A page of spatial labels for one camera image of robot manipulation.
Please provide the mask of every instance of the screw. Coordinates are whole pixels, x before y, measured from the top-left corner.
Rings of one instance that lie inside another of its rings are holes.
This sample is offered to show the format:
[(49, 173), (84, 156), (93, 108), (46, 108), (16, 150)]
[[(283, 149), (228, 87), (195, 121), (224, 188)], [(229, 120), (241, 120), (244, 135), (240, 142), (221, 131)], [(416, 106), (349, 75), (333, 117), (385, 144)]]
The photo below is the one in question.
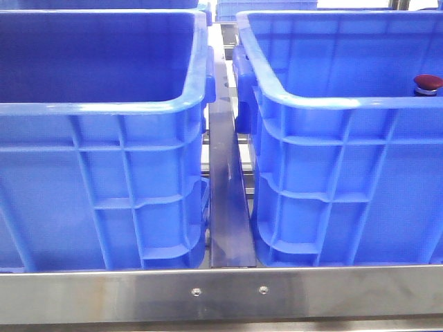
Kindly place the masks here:
[(262, 295), (266, 295), (269, 292), (269, 288), (267, 288), (266, 286), (260, 286), (258, 288), (258, 292)]
[(200, 288), (193, 288), (193, 289), (191, 290), (191, 294), (192, 294), (193, 296), (195, 296), (195, 297), (200, 296), (200, 294), (201, 294), (201, 289), (200, 289)]

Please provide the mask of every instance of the red knob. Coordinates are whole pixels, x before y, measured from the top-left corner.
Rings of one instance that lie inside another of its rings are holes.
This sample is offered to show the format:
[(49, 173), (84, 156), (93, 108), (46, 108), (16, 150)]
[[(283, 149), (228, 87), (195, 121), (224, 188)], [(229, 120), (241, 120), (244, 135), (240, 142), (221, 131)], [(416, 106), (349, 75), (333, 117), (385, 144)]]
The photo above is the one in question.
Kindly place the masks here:
[(417, 83), (419, 88), (429, 91), (437, 90), (438, 88), (443, 87), (443, 78), (429, 74), (416, 76), (414, 78), (414, 82)]

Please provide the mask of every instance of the plastic crate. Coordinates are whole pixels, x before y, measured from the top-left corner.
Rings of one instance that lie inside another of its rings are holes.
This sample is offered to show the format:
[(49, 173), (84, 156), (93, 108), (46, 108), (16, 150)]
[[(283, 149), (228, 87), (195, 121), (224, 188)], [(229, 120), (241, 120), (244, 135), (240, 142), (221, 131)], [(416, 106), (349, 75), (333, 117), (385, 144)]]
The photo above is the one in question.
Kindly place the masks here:
[(205, 15), (7, 10), (0, 40), (1, 270), (198, 266)]
[(208, 0), (0, 0), (0, 10), (17, 9), (196, 9), (212, 14)]
[(216, 21), (235, 21), (235, 15), (245, 10), (315, 10), (317, 0), (218, 0)]
[(260, 260), (268, 266), (441, 263), (443, 91), (413, 97), (413, 78), (443, 76), (443, 16), (249, 12), (237, 18), (246, 50), (233, 56), (237, 125), (252, 123)]

